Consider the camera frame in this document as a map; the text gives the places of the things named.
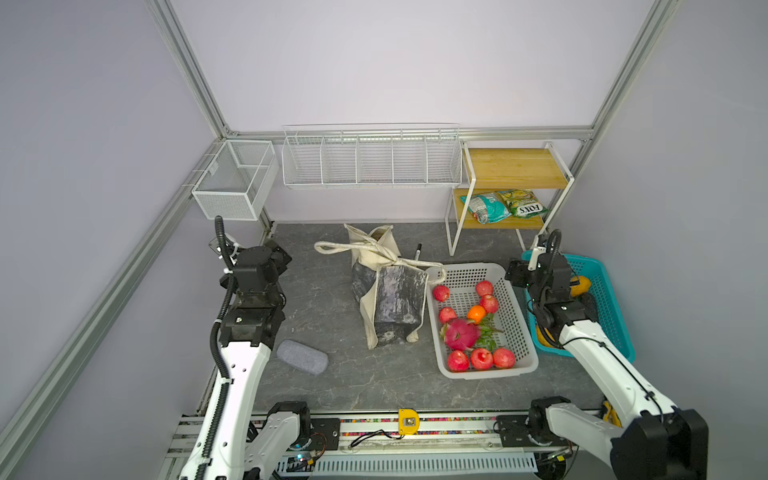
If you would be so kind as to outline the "beige canvas grocery bag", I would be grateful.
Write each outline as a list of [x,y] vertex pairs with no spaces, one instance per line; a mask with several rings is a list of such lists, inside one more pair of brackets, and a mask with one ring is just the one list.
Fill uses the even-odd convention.
[[314,249],[322,255],[351,254],[351,289],[359,304],[367,348],[417,342],[427,295],[446,281],[445,266],[404,257],[392,225],[368,233],[349,224],[344,228],[346,243],[318,241]]

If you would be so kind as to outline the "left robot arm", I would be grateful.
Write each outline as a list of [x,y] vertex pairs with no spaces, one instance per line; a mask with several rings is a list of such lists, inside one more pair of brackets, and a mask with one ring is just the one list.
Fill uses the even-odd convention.
[[276,242],[223,252],[225,300],[209,335],[216,383],[183,479],[269,479],[292,446],[310,437],[308,406],[282,401],[262,427],[251,416],[257,388],[285,319],[279,277],[291,261]]

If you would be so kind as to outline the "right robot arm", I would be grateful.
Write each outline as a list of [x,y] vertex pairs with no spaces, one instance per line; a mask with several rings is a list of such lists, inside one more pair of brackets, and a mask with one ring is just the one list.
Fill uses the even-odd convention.
[[620,423],[590,415],[562,396],[547,397],[531,403],[531,438],[568,440],[610,466],[618,479],[706,478],[706,421],[693,409],[679,408],[641,375],[572,295],[573,272],[560,251],[561,239],[559,230],[546,235],[528,261],[510,262],[506,278],[527,291],[542,334],[580,363]]

